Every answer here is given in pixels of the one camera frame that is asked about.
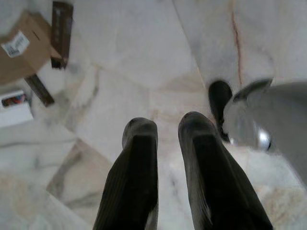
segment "black rubber foot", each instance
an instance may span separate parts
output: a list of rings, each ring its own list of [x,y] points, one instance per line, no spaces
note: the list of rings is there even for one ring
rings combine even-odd
[[[211,112],[215,118],[217,129],[221,138],[229,142],[228,135],[223,131],[224,123],[224,108],[228,101],[232,97],[232,91],[230,86],[222,81],[218,80],[212,83],[209,87],[209,103]]]

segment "brown stain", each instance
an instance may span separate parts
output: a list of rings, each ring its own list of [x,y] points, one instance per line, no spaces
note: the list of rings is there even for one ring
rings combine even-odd
[[[236,48],[238,50],[238,76],[239,76],[239,83],[240,86],[242,86],[242,77],[241,77],[241,66],[242,66],[242,60],[241,60],[241,44],[240,44],[240,39],[239,39],[239,30],[238,26],[236,24],[235,20],[235,1],[231,1],[231,24],[232,24],[232,29],[234,32],[234,37],[235,37],[235,44]]]

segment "cardboard box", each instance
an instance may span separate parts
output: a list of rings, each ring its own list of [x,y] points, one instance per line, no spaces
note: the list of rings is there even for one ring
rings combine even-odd
[[[39,14],[23,12],[10,33],[0,38],[0,84],[37,73],[59,55],[50,44],[51,26]]]

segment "barcode label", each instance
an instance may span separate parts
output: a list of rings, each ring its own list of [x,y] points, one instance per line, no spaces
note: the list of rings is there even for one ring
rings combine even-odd
[[[10,58],[14,58],[23,54],[29,44],[30,42],[26,38],[26,36],[24,36],[24,34],[19,31],[12,41],[1,44],[1,47],[4,49],[4,51],[8,54]]]

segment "marble floor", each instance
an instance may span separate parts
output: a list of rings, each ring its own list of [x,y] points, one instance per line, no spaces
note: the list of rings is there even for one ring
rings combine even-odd
[[[31,98],[34,121],[0,129],[0,229],[86,230],[126,123],[158,125],[159,230],[192,230],[177,126],[210,119],[208,85],[307,79],[305,0],[71,0],[69,64],[37,74],[56,104]],[[0,0],[0,35],[23,10],[51,22],[51,0]],[[226,145],[277,230],[307,228],[307,194],[278,154]]]

